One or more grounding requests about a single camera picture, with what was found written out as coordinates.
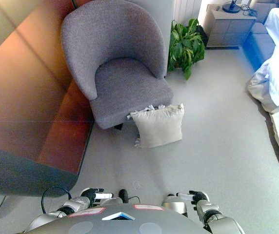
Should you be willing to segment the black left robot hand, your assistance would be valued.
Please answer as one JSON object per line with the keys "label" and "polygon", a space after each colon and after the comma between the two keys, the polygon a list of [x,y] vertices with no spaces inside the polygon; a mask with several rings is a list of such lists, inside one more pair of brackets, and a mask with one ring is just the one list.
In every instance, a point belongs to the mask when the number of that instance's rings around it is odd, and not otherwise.
{"label": "black left robot hand", "polygon": [[109,199],[113,197],[112,193],[104,193],[102,188],[85,188],[80,196],[85,196],[89,199],[90,204],[100,202],[103,199]]}

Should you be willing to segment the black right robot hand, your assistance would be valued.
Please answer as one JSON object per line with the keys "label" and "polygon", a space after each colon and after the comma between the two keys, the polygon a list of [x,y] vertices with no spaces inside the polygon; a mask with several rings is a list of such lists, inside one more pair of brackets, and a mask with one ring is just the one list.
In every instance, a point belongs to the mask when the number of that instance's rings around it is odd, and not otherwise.
{"label": "black right robot hand", "polygon": [[191,204],[195,205],[194,208],[193,208],[195,211],[197,211],[196,205],[200,200],[210,201],[209,196],[206,193],[199,192],[199,191],[190,190],[189,194],[176,193],[176,196],[181,198],[181,199],[191,201]]}

